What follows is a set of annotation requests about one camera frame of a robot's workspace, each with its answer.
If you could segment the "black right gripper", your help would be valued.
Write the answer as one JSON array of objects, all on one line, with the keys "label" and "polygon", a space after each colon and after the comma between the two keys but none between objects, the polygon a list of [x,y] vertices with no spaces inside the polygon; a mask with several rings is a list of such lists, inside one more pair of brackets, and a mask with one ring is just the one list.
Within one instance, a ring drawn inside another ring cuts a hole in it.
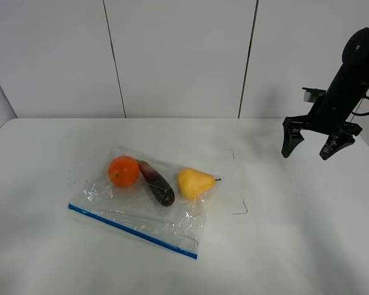
[{"label": "black right gripper", "polygon": [[284,140],[281,154],[288,158],[293,150],[304,141],[301,130],[329,135],[326,143],[320,150],[320,157],[328,160],[338,151],[355,143],[352,135],[357,136],[362,131],[358,124],[346,122],[343,118],[347,112],[339,106],[325,104],[328,97],[319,97],[311,110],[300,116],[286,117],[283,122]]}]

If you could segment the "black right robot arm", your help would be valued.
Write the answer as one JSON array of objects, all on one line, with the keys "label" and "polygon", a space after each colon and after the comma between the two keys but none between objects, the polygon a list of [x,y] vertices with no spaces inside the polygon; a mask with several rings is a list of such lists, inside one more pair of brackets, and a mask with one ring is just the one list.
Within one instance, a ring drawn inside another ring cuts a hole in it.
[{"label": "black right robot arm", "polygon": [[348,122],[359,101],[368,99],[369,89],[369,28],[356,32],[342,53],[342,65],[327,90],[305,88],[304,98],[313,104],[308,114],[286,117],[283,122],[284,141],[281,153],[287,158],[303,140],[302,130],[327,135],[320,150],[323,160],[354,144],[361,126]]}]

